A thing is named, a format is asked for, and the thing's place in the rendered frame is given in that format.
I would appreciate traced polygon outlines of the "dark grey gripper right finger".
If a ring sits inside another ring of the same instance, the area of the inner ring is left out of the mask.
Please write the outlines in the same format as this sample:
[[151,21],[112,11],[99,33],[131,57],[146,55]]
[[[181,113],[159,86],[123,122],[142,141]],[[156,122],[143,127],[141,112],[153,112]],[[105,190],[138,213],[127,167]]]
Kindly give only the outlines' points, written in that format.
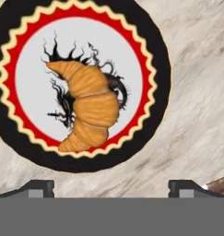
[[192,180],[170,180],[169,189],[169,197],[175,198],[224,197],[222,194],[203,189],[202,185]]

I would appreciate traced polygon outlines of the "brown pastry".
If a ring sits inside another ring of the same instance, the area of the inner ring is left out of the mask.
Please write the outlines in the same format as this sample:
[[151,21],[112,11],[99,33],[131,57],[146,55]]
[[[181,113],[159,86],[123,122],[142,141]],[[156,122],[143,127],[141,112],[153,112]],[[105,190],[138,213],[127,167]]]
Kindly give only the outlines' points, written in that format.
[[202,185],[202,188],[224,195],[224,177],[217,179],[211,183],[205,183]]

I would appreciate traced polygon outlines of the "golden brown croissant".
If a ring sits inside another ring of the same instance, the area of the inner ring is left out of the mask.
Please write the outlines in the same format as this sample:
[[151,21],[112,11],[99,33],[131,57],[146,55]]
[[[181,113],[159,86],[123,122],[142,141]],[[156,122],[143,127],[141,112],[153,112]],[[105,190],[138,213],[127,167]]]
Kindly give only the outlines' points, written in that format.
[[46,66],[66,81],[69,94],[75,99],[73,129],[58,150],[82,152],[103,145],[109,128],[119,117],[119,101],[110,91],[106,76],[94,65],[75,61],[47,62]]

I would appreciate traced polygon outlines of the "black red patterned plate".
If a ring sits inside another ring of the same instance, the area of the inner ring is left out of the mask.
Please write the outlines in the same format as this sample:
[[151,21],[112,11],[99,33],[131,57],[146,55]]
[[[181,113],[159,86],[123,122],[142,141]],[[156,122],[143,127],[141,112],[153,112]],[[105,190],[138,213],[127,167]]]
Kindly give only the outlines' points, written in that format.
[[[119,117],[100,147],[60,152],[75,99],[47,62],[94,65]],[[0,6],[0,136],[19,155],[65,172],[109,169],[154,135],[168,105],[171,64],[159,28],[136,0],[5,0]]]

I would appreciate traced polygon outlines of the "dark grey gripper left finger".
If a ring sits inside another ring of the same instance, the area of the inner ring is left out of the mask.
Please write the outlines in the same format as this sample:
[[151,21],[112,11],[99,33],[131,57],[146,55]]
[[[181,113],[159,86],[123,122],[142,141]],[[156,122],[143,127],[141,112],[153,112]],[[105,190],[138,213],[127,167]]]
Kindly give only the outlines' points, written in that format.
[[54,198],[53,188],[53,180],[30,180],[19,189],[0,194],[0,197]]

